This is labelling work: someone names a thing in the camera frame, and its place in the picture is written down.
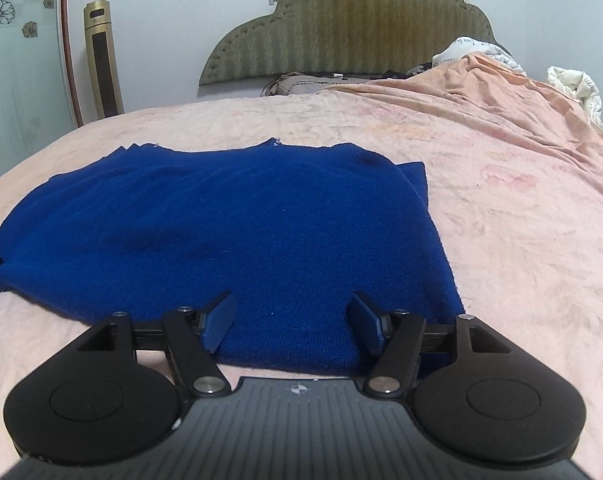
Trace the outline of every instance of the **folded blue garment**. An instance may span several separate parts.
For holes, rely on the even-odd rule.
[[[155,319],[230,289],[238,313],[216,356],[235,365],[361,371],[355,290],[429,322],[463,312],[424,165],[353,144],[120,148],[26,196],[0,228],[0,257],[0,290],[87,322]]]

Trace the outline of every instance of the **bed sheet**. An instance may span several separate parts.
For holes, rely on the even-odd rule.
[[[466,310],[584,396],[575,461],[603,479],[603,140],[579,105],[480,56],[405,81],[316,95],[203,102],[88,124],[0,178],[0,224],[50,176],[119,146],[223,150],[270,137],[354,142],[399,164],[425,162],[430,211]],[[85,329],[0,294],[0,475],[16,460],[2,423],[10,389]],[[162,369],[154,353],[140,361]],[[267,370],[224,367],[232,383]]]

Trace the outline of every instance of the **gray ribbed surface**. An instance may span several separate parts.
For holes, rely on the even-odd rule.
[[[165,441],[92,468],[22,460],[5,480],[584,480],[570,462],[495,471],[426,440],[396,402],[351,380],[245,379],[228,397],[195,402]]]

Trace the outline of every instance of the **olive green headboard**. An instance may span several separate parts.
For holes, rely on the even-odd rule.
[[[464,0],[279,0],[229,32],[200,85],[287,72],[406,72],[456,38],[495,42],[486,15]]]

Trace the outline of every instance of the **silver bolt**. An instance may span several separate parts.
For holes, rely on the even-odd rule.
[[[368,386],[371,390],[380,394],[391,394],[392,392],[396,392],[401,384],[395,378],[379,376],[373,377],[368,381]]]
[[[223,390],[226,383],[218,377],[205,376],[200,377],[192,383],[194,389],[202,394],[216,394]]]

